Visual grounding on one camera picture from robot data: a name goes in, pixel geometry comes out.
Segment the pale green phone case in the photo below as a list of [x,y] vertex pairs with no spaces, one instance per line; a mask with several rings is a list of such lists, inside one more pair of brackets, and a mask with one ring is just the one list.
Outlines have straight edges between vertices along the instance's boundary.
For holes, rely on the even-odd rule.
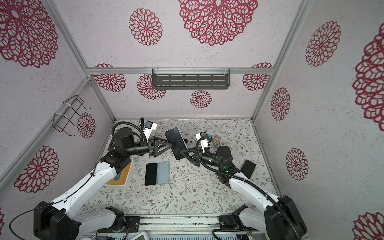
[[160,162],[157,166],[157,184],[167,185],[170,182],[170,163]]

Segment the black phone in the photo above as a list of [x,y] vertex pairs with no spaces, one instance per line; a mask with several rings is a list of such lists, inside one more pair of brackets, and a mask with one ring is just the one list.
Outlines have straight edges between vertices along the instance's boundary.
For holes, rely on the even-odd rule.
[[249,161],[245,160],[244,164],[242,165],[241,172],[248,178],[250,179],[252,177],[252,174],[256,168],[256,164]]

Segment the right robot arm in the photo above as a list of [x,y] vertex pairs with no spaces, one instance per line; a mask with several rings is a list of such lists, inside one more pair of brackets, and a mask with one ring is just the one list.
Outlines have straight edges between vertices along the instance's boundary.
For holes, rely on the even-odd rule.
[[180,150],[180,154],[194,165],[214,172],[221,184],[252,203],[256,210],[241,207],[234,212],[235,220],[242,229],[257,230],[270,240],[300,240],[308,232],[294,201],[279,197],[256,186],[234,164],[229,147],[218,147],[213,154],[200,147]]

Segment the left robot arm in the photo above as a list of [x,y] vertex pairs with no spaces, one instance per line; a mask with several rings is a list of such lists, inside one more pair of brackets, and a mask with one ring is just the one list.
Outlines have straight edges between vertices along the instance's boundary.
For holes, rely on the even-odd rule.
[[93,170],[51,203],[42,201],[35,207],[35,237],[40,240],[74,240],[100,229],[117,233],[125,230],[124,213],[115,207],[107,207],[86,217],[78,218],[77,213],[93,194],[131,163],[131,156],[148,154],[157,157],[173,146],[165,139],[147,138],[140,128],[137,130],[139,142],[135,142],[131,128],[117,130],[113,127],[109,151]]

